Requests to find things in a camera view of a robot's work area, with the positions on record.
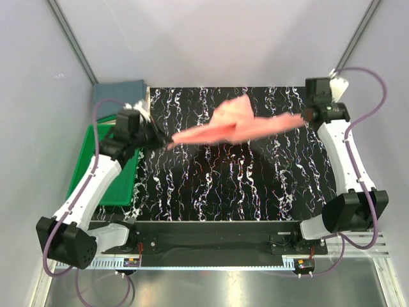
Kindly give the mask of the pink t-shirt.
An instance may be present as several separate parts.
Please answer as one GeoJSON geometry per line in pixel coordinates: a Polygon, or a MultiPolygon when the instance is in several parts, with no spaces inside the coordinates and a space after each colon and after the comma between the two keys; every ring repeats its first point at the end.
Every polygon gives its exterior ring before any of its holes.
{"type": "Polygon", "coordinates": [[[173,134],[172,149],[177,145],[239,144],[281,134],[305,125],[301,114],[283,113],[256,117],[247,95],[225,100],[213,112],[210,121],[173,134]]]}

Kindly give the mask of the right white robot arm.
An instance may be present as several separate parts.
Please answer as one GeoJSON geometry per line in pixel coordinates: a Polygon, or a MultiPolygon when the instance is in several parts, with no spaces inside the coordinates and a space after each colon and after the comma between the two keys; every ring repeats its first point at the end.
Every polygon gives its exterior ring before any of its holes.
{"type": "Polygon", "coordinates": [[[349,83],[342,77],[316,77],[305,81],[306,107],[302,116],[313,126],[325,146],[336,181],[336,197],[321,214],[300,223],[300,232],[290,237],[296,253],[305,253],[313,240],[339,232],[364,232],[389,202],[386,191],[378,190],[358,153],[349,112],[340,98],[349,83]]]}

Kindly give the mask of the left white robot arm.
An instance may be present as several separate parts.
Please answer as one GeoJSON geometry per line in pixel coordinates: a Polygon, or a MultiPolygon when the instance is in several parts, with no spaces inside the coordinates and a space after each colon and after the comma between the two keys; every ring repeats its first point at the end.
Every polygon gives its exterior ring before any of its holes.
{"type": "Polygon", "coordinates": [[[36,224],[43,268],[49,276],[55,274],[48,260],[85,269],[108,249],[118,247],[131,253],[137,248],[138,238],[126,223],[109,223],[93,230],[89,224],[106,190],[136,151],[162,148],[168,141],[151,115],[137,106],[122,109],[105,137],[95,139],[95,153],[73,193],[52,217],[41,217],[36,224]]]}

